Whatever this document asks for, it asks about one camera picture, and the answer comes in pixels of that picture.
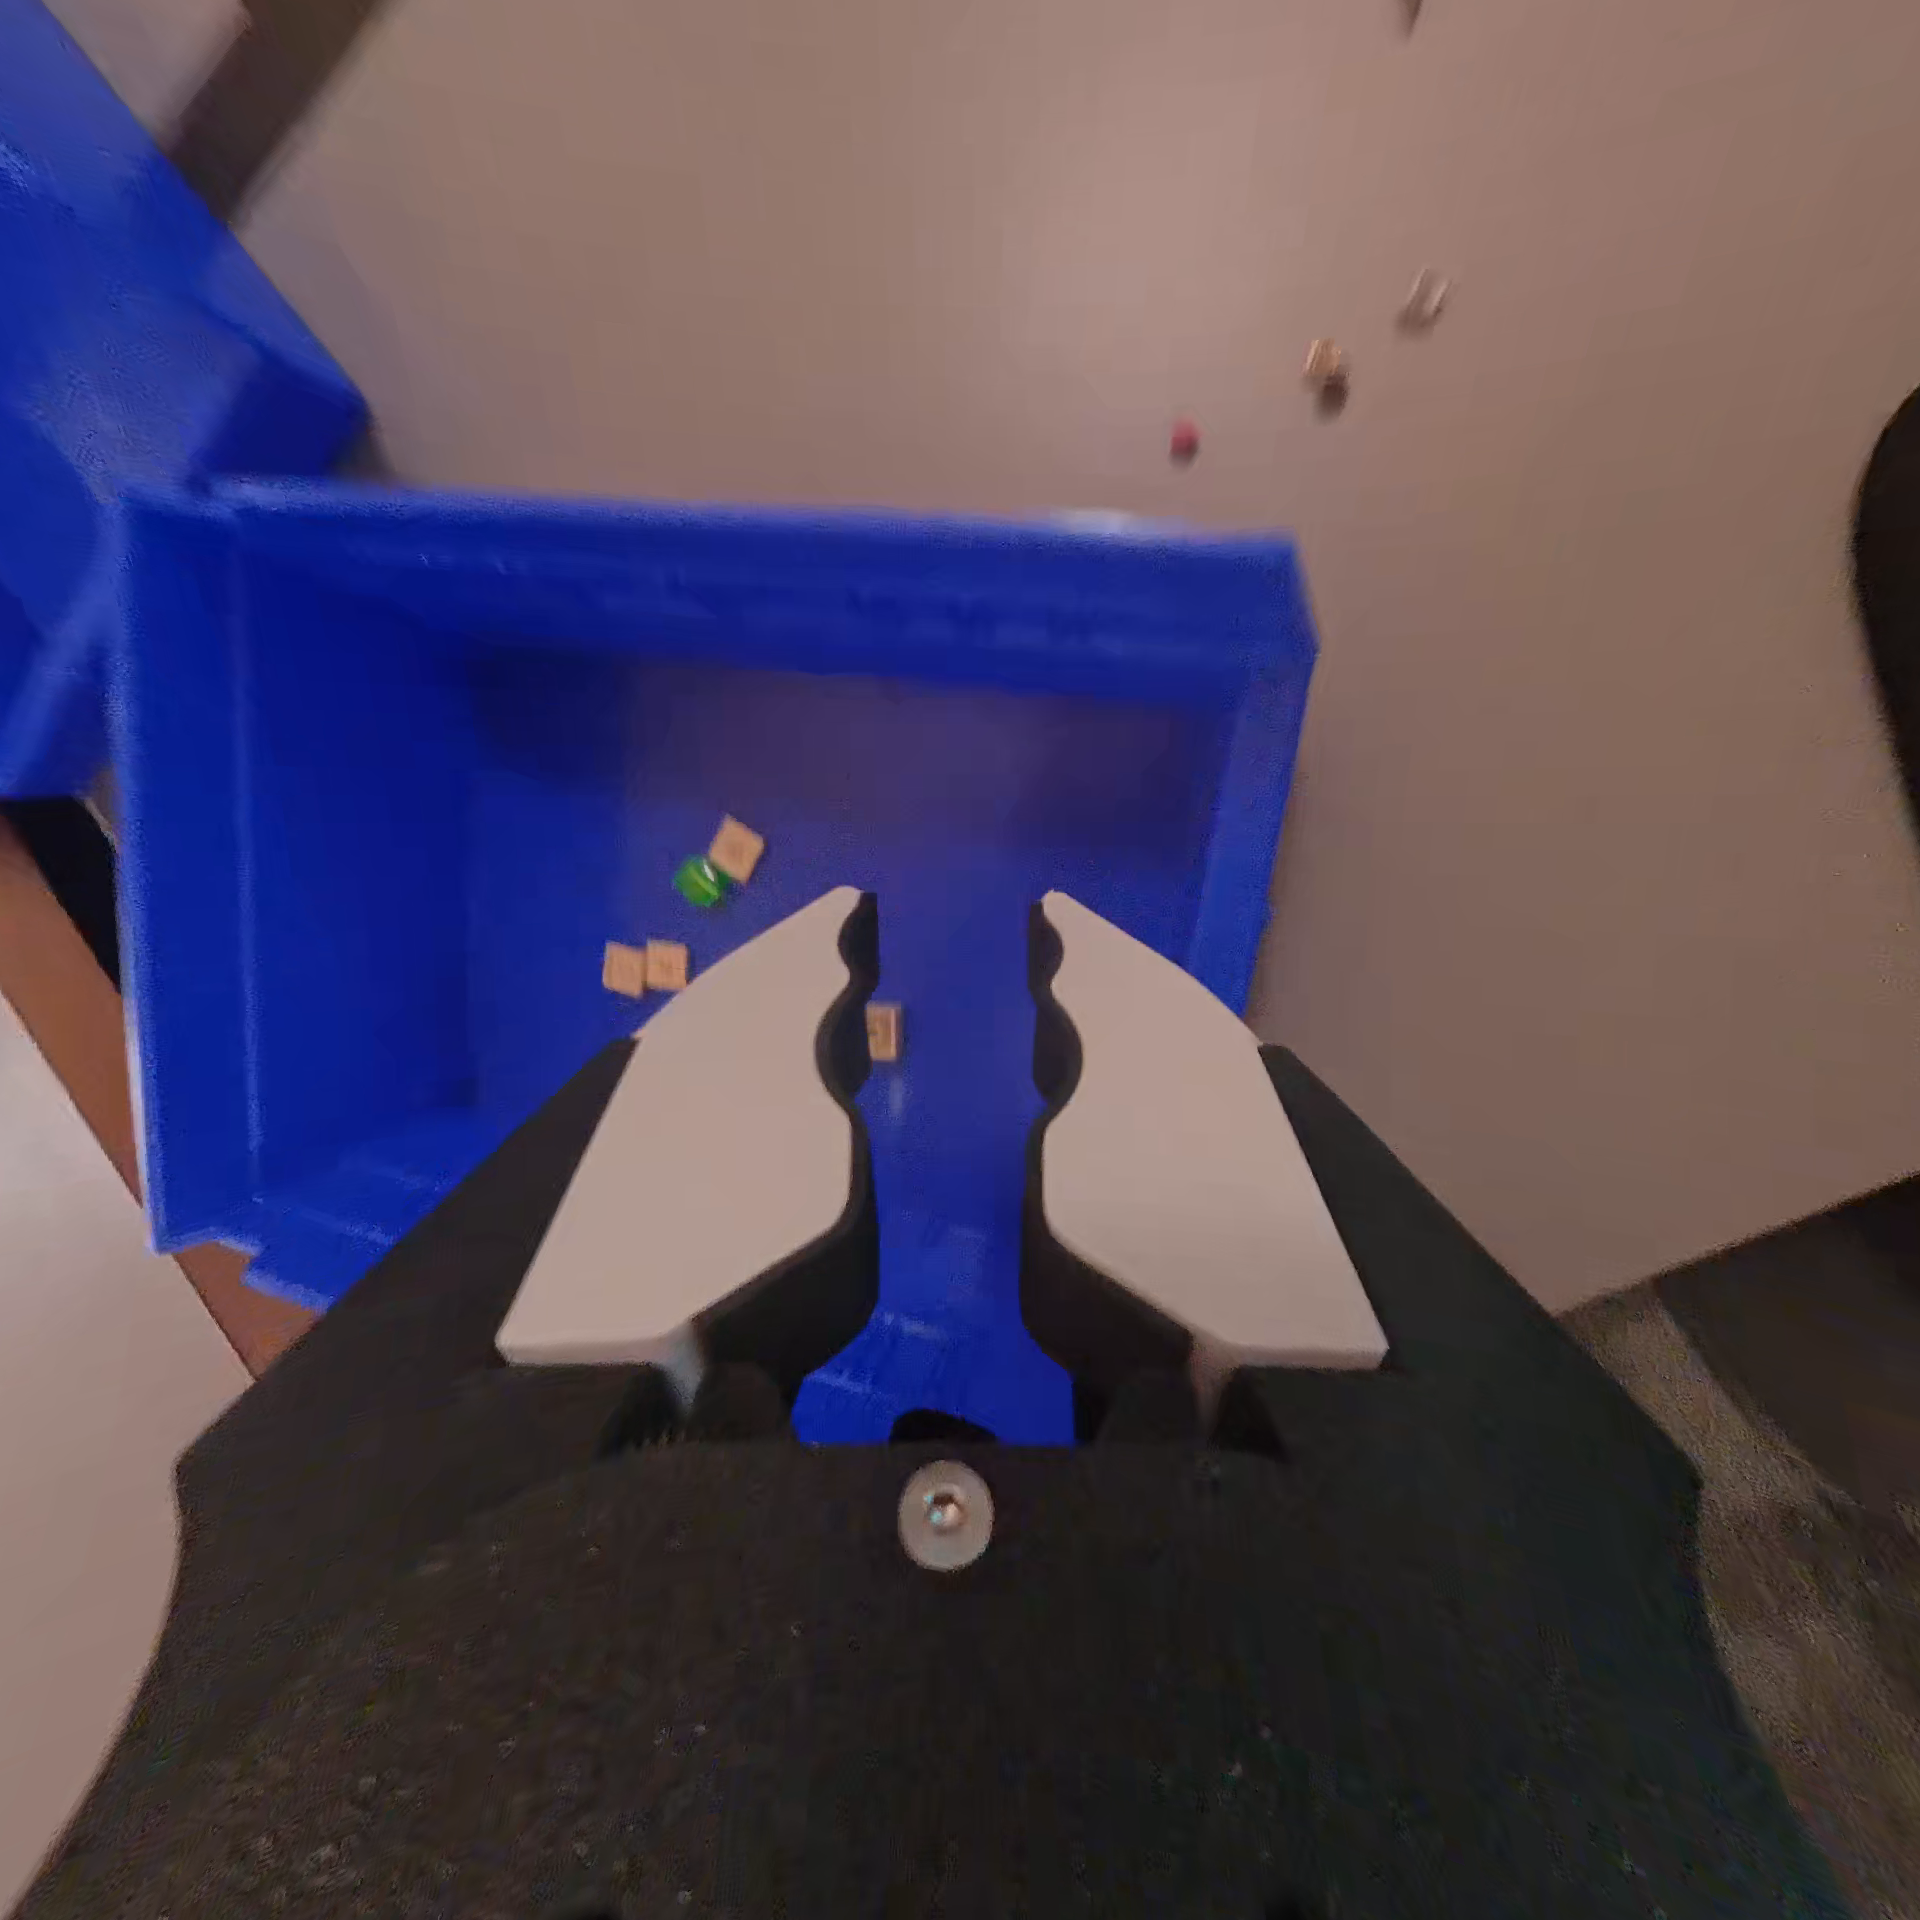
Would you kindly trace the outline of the black textured pad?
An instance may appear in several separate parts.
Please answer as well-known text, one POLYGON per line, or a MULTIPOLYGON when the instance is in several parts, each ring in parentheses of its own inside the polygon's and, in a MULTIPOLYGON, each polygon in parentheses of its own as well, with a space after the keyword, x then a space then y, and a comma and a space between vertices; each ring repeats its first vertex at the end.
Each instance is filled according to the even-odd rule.
POLYGON ((1909 826, 1916 830, 1916 391, 1887 420, 1860 469, 1849 576, 1909 826))

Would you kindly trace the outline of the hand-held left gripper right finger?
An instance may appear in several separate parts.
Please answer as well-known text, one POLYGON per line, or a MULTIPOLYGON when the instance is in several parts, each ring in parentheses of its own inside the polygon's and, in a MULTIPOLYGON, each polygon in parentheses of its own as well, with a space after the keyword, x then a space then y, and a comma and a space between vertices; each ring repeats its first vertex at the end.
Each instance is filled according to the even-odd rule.
POLYGON ((1063 890, 1031 910, 1022 1321, 1072 1374, 1374 1371, 1389 1342, 1254 1031, 1063 890))

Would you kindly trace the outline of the blue storage bin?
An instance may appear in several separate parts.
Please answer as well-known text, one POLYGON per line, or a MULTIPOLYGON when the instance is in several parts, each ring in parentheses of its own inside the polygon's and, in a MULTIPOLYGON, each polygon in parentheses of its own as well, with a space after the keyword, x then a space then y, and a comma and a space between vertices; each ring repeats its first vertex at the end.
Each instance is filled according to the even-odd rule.
POLYGON ((2 6, 2 798, 106 763, 119 500, 323 476, 348 375, 41 2, 2 6))
POLYGON ((691 976, 878 896, 902 1056, 858 1098, 881 1308, 816 1441, 942 1408, 1072 1439, 1020 1328, 1028 907, 1065 890, 1246 1011, 1315 663, 1283 531, 346 483, 124 505, 119 954, 161 1249, 330 1311, 691 976), (668 882, 733 815, 716 910, 668 882))

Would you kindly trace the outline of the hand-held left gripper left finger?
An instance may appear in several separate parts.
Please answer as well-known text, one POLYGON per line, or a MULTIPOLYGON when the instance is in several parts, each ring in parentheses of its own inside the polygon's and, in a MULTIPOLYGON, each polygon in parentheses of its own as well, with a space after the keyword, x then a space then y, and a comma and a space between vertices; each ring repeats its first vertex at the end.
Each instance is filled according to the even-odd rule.
POLYGON ((518 1367, 706 1371, 703 1318, 841 1222, 854 1115, 820 1034, 854 990, 837 885, 696 973, 635 1031, 498 1328, 518 1367))

